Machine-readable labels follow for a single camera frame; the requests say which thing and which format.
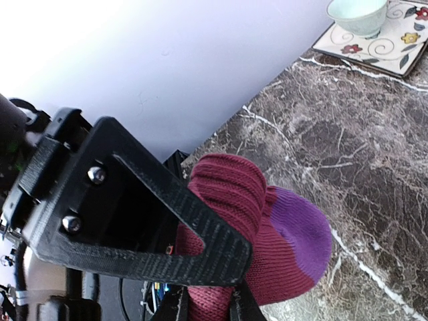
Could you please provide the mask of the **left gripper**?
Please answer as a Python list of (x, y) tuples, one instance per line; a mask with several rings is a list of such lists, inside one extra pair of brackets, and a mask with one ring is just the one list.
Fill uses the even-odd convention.
[(92, 166), (84, 155), (91, 125), (81, 110), (62, 108), (50, 120), (37, 112), (25, 124), (22, 143), (2, 134), (1, 238), (17, 241), (32, 235), (52, 240), (59, 233), (76, 241), (92, 240), (88, 197)]

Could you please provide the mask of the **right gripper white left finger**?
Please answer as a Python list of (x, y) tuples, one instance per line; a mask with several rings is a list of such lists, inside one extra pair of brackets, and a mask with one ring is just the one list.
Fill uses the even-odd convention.
[(152, 321), (187, 321), (189, 293), (184, 286), (171, 286), (157, 308)]

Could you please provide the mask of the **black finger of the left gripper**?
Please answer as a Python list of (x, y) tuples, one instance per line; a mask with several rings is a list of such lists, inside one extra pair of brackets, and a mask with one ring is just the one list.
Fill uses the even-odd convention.
[(233, 286), (251, 244), (116, 119), (91, 125), (92, 240), (59, 233), (25, 239), (39, 259), (108, 276), (184, 286)]

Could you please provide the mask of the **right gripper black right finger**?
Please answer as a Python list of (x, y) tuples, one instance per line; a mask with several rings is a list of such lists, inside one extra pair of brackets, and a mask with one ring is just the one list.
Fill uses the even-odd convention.
[(230, 307), (230, 321), (266, 321), (246, 281), (235, 286)]

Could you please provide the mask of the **maroon striped sock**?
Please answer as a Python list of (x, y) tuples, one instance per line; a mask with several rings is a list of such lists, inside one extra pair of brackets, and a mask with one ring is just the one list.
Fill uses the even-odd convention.
[[(332, 253), (330, 224), (307, 199), (266, 183), (250, 160), (206, 154), (195, 165), (189, 189), (253, 247), (245, 275), (258, 306), (310, 291), (325, 274)], [(191, 286), (190, 320), (228, 320), (232, 287)]]

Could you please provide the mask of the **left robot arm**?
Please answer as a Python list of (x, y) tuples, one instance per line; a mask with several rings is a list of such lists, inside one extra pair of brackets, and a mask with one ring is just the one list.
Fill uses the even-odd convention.
[(1, 99), (3, 234), (42, 261), (132, 280), (234, 286), (252, 248), (115, 118)]

